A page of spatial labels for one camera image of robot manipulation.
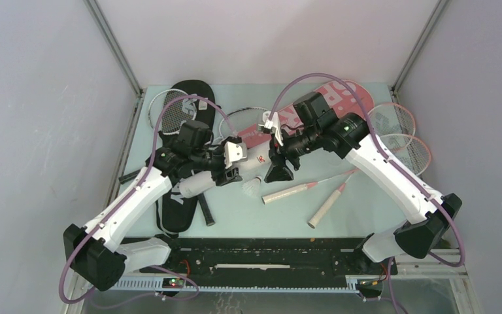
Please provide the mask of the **white shuttlecock tube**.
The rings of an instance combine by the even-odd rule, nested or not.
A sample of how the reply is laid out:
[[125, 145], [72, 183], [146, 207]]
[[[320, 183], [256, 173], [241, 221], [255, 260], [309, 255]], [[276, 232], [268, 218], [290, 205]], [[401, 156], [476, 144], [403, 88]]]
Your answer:
[[[240, 175], [248, 173], [262, 165], [271, 163], [268, 156], [269, 143], [264, 142], [258, 146], [248, 149], [247, 160], [236, 163]], [[171, 190], [174, 194], [178, 192], [183, 198], [192, 198], [216, 186], [210, 171], [202, 171], [187, 179], [182, 179]]]

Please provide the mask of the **shuttlecock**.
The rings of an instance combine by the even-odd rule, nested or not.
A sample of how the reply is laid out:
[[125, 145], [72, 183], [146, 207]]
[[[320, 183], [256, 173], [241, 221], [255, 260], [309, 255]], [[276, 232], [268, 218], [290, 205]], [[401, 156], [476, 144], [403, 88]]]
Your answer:
[[255, 176], [253, 179], [246, 181], [242, 185], [242, 190], [244, 195], [249, 196], [251, 198], [255, 198], [259, 196], [260, 185], [263, 182], [261, 176]]

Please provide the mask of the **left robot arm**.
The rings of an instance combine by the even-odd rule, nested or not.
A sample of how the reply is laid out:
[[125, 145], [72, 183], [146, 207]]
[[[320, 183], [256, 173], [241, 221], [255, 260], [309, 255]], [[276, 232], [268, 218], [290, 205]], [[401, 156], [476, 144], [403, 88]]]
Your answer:
[[158, 266], [173, 272], [180, 254], [158, 238], [123, 244], [122, 240], [142, 214], [181, 179], [193, 172], [208, 173], [215, 185], [241, 179], [236, 162], [247, 157], [240, 137], [228, 137], [210, 147], [210, 128], [198, 121], [181, 125], [178, 135], [157, 148], [129, 187], [95, 218], [63, 233], [67, 267], [94, 288], [106, 291], [128, 272]]

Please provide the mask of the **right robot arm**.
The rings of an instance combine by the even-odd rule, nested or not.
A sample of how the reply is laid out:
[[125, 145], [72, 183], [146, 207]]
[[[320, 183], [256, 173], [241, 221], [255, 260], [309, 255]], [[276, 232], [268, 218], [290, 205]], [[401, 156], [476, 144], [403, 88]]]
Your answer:
[[354, 265], [362, 273], [371, 273], [380, 262], [399, 254], [417, 259], [430, 255], [449, 228], [463, 202], [455, 193], [441, 194], [409, 170], [356, 113], [339, 118], [324, 96], [310, 92], [294, 104], [303, 123], [293, 135], [282, 129], [278, 114], [263, 113], [260, 128], [270, 133], [271, 166], [266, 182], [290, 181], [300, 168], [299, 159], [315, 150], [334, 152], [377, 183], [396, 202], [404, 214], [403, 225], [383, 233], [371, 234], [354, 255]]

